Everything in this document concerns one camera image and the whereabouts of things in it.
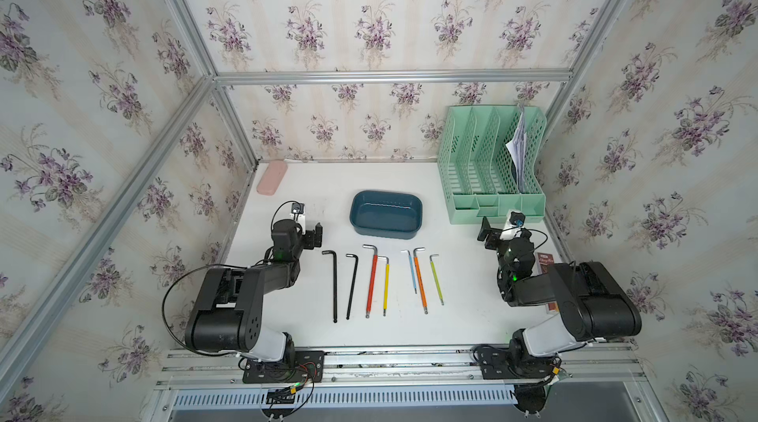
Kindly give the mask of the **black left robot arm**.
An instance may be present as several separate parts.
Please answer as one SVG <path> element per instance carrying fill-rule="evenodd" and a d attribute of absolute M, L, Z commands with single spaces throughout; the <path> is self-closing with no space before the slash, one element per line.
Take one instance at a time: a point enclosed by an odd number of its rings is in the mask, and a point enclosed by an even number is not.
<path fill-rule="evenodd" d="M 272 248 L 260 262 L 247 268 L 209 268 L 185 329 L 189 350 L 205 356 L 232 352 L 288 369 L 295 366 L 292 337 L 264 325 L 264 298 L 296 283 L 302 253 L 322 246 L 323 226 L 305 230 L 300 222 L 284 219 L 272 225 L 270 235 Z"/>

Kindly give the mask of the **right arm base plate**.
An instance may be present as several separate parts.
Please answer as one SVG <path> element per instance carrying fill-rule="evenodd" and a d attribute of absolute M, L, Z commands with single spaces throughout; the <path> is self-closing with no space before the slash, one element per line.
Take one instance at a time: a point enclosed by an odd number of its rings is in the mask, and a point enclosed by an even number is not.
<path fill-rule="evenodd" d="M 558 355 L 534 357 L 520 347 L 477 345 L 472 356 L 485 380 L 550 380 L 562 366 Z"/>

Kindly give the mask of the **lime green hex key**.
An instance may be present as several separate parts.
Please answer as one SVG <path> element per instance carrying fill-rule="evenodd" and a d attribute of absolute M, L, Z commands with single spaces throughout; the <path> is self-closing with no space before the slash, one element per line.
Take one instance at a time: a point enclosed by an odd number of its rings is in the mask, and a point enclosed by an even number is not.
<path fill-rule="evenodd" d="M 435 289 L 436 289 L 437 297 L 439 299 L 440 305 L 444 306 L 445 305 L 445 301 L 444 301 L 444 297 L 443 297 L 440 281 L 439 281 L 439 278 L 438 278 L 438 273 L 437 273 L 437 270 L 436 270 L 436 264 L 435 264 L 435 259 L 438 256 L 439 256 L 439 254 L 433 253 L 433 254 L 430 254 L 430 258 L 428 258 L 428 259 L 430 260 L 430 270 L 432 271 L 432 277 L 433 277 L 433 281 L 434 281 L 434 286 L 435 286 Z"/>

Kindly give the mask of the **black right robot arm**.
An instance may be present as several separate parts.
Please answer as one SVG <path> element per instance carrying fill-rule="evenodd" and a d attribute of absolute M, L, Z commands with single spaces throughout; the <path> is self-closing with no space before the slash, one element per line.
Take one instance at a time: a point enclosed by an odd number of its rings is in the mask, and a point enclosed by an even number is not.
<path fill-rule="evenodd" d="M 641 332 L 639 309 L 602 263 L 553 263 L 534 274 L 534 233 L 519 220 L 498 229 L 483 218 L 477 236 L 497 256 L 497 287 L 509 307 L 555 304 L 558 308 L 546 321 L 513 333 L 508 345 L 513 362 L 545 360 L 592 340 Z"/>

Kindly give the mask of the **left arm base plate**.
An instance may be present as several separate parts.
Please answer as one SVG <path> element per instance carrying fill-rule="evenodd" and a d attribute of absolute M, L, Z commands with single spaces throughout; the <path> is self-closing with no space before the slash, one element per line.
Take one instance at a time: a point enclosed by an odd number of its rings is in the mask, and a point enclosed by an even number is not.
<path fill-rule="evenodd" d="M 238 367 L 243 371 L 244 384 L 321 383 L 326 353 L 296 350 L 291 361 L 261 362 L 242 358 Z"/>

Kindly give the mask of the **yellow hex key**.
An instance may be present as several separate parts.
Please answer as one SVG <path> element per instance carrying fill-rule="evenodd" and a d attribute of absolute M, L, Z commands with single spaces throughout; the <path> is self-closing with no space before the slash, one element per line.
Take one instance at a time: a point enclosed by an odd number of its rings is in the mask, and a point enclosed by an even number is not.
<path fill-rule="evenodd" d="M 388 256 L 379 255 L 379 259 L 384 262 L 384 287 L 383 287 L 383 302 L 382 302 L 382 317 L 386 317 L 389 304 L 389 287 L 390 287 L 390 271 L 391 264 Z"/>

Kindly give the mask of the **blue hex key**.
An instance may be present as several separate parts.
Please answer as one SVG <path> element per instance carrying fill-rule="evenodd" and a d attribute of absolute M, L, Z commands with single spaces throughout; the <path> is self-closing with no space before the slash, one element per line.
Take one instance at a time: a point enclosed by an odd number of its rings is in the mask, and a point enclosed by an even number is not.
<path fill-rule="evenodd" d="M 414 293 L 416 295 L 418 295 L 418 280 L 417 280 L 417 276 L 416 276 L 415 262 L 414 262 L 414 258 L 412 256 L 412 252 L 410 250 L 408 250 L 408 249 L 403 249 L 403 250 L 401 250 L 401 252 L 403 254 L 405 254 L 405 256 L 408 257 L 409 270 L 410 270 L 410 276 L 411 276 L 411 280 L 412 280 L 412 285 L 413 285 Z"/>

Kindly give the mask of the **orange hex key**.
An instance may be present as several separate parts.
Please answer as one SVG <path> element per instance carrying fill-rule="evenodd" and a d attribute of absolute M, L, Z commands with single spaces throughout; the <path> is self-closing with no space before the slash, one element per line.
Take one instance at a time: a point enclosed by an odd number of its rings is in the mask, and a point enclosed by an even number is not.
<path fill-rule="evenodd" d="M 412 257 L 417 278 L 418 294 L 420 295 L 420 301 L 422 302 L 424 314 L 428 315 L 428 300 L 426 299 L 426 291 L 424 291 L 424 281 L 422 281 L 422 271 L 420 271 L 420 260 L 418 259 L 418 254 L 424 250 L 426 249 L 422 246 L 419 248 L 414 248 L 412 251 Z"/>

